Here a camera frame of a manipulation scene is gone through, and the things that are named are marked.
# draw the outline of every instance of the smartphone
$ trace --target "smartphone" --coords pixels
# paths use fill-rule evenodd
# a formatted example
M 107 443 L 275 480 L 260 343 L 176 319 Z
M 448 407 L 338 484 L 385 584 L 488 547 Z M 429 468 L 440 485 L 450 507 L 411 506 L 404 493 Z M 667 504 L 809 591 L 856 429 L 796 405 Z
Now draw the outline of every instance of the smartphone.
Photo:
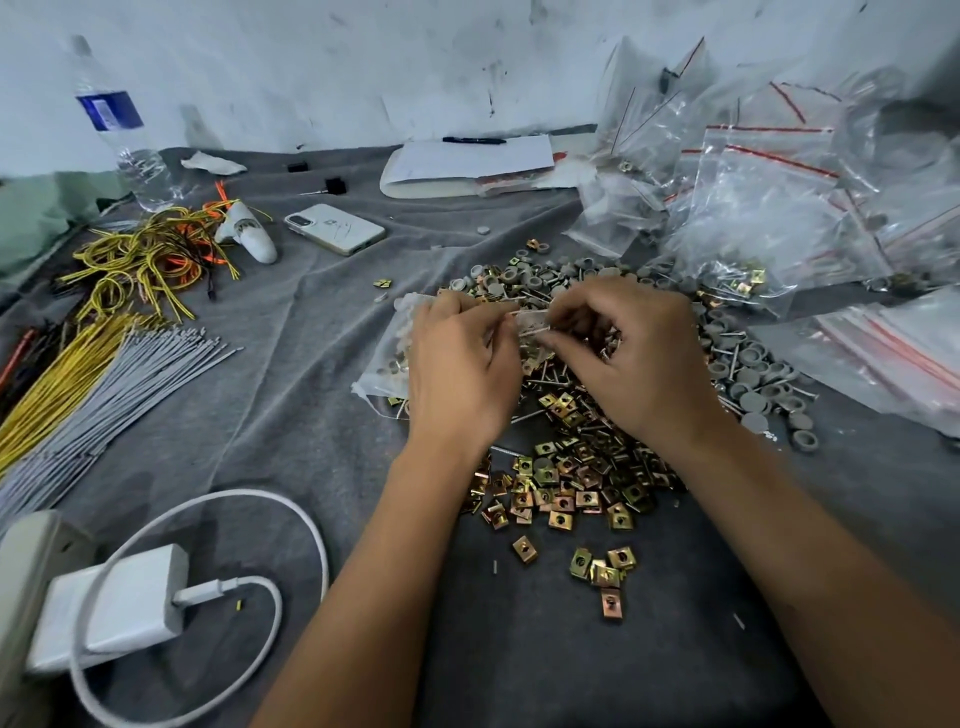
M 283 222 L 337 255 L 353 255 L 387 236 L 379 225 L 330 205 L 313 205 L 287 215 Z

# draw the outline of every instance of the clear plastic bottle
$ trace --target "clear plastic bottle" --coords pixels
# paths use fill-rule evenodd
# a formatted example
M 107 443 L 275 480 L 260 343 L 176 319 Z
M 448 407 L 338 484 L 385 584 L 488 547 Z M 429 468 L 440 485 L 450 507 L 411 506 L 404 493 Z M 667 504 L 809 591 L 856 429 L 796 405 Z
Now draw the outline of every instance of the clear plastic bottle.
M 180 198 L 170 168 L 154 150 L 126 91 L 117 90 L 83 36 L 72 36 L 74 92 L 93 128 L 117 155 L 117 167 L 140 206 L 158 212 Z

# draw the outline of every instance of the black pen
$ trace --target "black pen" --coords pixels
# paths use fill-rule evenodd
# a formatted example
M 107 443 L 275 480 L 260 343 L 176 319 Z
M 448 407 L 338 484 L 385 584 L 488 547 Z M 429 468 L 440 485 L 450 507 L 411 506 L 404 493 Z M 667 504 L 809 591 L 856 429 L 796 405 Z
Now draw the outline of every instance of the black pen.
M 451 144 L 506 144 L 506 139 L 496 139 L 491 136 L 470 137 L 470 136 L 445 136 L 444 141 Z

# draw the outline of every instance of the wall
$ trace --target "wall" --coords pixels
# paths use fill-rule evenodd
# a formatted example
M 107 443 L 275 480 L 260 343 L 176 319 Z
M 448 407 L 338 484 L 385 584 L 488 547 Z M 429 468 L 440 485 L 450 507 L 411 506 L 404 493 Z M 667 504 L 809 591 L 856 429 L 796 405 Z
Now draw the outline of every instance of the wall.
M 291 152 L 589 123 L 623 34 L 671 63 L 702 35 L 727 63 L 797 57 L 800 82 L 895 62 L 955 102 L 958 29 L 955 0 L 0 0 L 0 175 L 111 166 L 72 33 L 156 146 Z

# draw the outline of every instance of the white glue gun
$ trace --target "white glue gun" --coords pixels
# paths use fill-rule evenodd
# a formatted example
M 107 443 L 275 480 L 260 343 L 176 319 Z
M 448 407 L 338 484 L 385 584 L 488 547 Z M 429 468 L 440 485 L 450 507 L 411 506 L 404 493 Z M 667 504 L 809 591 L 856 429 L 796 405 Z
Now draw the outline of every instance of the white glue gun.
M 240 243 L 258 263 L 270 264 L 276 260 L 276 247 L 270 235 L 250 212 L 250 208 L 237 200 L 227 210 L 227 219 L 217 229 L 213 239 L 222 243 L 232 237 Z

